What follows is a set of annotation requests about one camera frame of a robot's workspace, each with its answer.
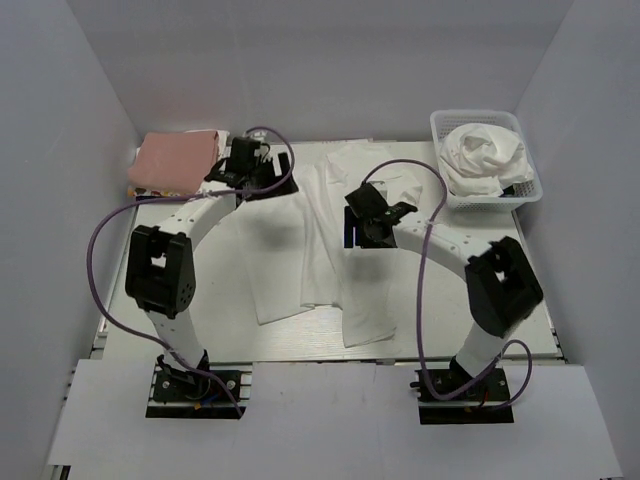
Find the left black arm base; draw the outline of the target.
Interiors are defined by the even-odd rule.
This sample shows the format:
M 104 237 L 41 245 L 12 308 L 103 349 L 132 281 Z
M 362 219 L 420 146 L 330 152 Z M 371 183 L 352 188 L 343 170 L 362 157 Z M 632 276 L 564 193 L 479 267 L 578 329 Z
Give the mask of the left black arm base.
M 250 365 L 211 365 L 223 383 L 175 369 L 156 359 L 145 417 L 149 419 L 239 420 L 251 393 Z

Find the green and white t shirt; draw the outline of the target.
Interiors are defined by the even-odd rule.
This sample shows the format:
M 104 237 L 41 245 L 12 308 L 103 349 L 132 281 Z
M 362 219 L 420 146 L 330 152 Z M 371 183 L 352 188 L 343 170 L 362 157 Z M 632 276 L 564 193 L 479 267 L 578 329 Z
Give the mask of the green and white t shirt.
M 516 189 L 516 185 L 511 185 L 503 190 L 503 193 L 500 195 L 501 198 L 518 198 L 518 192 Z

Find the plain white t shirt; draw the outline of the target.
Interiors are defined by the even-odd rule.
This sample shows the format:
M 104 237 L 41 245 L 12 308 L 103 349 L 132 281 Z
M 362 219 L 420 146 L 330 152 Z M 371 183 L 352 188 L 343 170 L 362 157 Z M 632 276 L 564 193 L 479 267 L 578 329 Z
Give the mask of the plain white t shirt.
M 258 324 L 320 306 L 342 312 L 347 348 L 392 338 L 387 296 L 396 250 L 344 245 L 345 197 L 369 179 L 388 204 L 417 205 L 422 187 L 406 168 L 390 167 L 380 145 L 350 144 L 298 168 L 298 192 L 248 202 L 234 214 Z

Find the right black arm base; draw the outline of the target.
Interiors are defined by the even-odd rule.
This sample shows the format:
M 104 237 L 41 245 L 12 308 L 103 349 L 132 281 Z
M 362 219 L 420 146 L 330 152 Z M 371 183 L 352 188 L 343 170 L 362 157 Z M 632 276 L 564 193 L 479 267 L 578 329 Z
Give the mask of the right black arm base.
M 417 399 L 421 425 L 498 425 L 513 424 L 511 393 L 504 370 L 494 361 L 488 373 L 457 396 L 442 400 L 469 380 L 452 360 L 447 368 L 429 368 L 429 379 L 436 396 L 428 389 L 421 369 L 415 371 L 410 389 Z

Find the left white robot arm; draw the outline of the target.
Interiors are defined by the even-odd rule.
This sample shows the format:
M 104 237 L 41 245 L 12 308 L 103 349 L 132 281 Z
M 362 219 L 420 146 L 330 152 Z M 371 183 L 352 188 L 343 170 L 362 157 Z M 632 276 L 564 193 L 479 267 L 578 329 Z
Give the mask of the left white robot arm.
M 293 148 L 273 158 L 271 146 L 235 137 L 228 156 L 216 161 L 199 189 L 172 216 L 137 226 L 130 237 L 125 292 L 144 311 L 162 344 L 161 370 L 188 398 L 211 387 L 209 358 L 190 316 L 196 293 L 194 252 L 205 236 L 240 205 L 293 194 Z

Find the white t shirt with print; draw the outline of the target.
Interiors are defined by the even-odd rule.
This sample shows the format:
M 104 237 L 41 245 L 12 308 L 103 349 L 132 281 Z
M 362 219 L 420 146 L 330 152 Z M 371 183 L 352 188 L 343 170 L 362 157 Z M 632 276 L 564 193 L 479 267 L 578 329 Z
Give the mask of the white t shirt with print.
M 500 126 L 459 126 L 441 141 L 437 153 L 449 191 L 459 197 L 500 197 L 535 177 L 521 136 Z

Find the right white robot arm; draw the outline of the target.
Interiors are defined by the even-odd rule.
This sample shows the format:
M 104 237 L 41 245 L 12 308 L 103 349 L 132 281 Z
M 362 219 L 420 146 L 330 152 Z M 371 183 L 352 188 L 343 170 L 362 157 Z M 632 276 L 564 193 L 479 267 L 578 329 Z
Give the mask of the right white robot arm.
M 423 300 L 424 267 L 431 260 L 464 281 L 472 327 L 450 362 L 451 384 L 472 399 L 488 385 L 487 374 L 520 324 L 542 303 L 544 294 L 516 239 L 486 241 L 427 218 L 416 206 L 391 206 L 372 184 L 346 195 L 355 221 L 355 244 L 391 247 L 421 256 L 416 300 Z

